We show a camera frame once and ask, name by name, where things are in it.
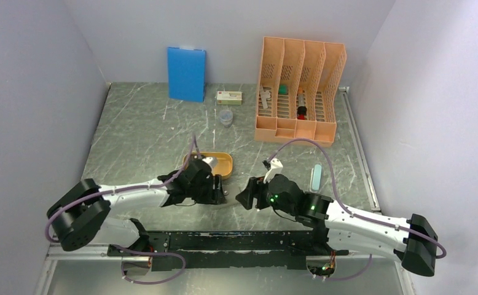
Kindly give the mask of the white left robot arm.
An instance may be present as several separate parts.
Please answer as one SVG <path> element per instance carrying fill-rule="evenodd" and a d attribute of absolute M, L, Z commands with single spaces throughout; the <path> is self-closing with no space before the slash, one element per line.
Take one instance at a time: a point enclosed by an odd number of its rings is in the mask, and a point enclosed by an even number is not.
<path fill-rule="evenodd" d="M 224 202 L 221 176 L 214 174 L 215 157 L 188 160 L 177 171 L 150 181 L 122 186 L 102 186 L 93 179 L 79 181 L 47 211 L 45 237 L 64 251 L 91 243 L 124 247 L 132 255 L 146 252 L 149 239 L 136 219 L 116 215 L 137 208 L 164 208 L 186 199 L 204 205 Z"/>

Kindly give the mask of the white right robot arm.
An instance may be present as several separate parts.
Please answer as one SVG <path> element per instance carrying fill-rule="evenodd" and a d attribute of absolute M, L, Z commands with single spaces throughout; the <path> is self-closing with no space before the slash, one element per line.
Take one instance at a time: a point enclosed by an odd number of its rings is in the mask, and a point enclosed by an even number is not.
<path fill-rule="evenodd" d="M 393 218 L 341 206 L 328 196 L 303 191 L 281 174 L 271 181 L 250 178 L 235 198 L 247 210 L 282 211 L 312 228 L 317 234 L 311 236 L 310 247 L 316 254 L 329 250 L 376 254 L 416 275 L 435 274 L 438 236 L 422 215 Z"/>

